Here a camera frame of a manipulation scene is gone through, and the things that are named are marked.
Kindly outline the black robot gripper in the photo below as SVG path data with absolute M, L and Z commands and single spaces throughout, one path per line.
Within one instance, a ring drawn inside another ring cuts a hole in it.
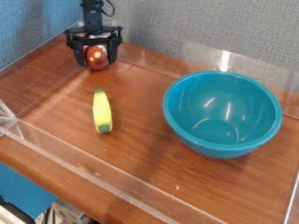
M 118 59 L 118 47 L 123 42 L 122 26 L 105 25 L 103 16 L 113 17 L 115 12 L 107 13 L 105 3 L 115 5 L 110 0 L 82 0 L 83 26 L 66 30 L 67 46 L 74 50 L 75 58 L 81 66 L 86 66 L 85 46 L 107 45 L 109 63 Z

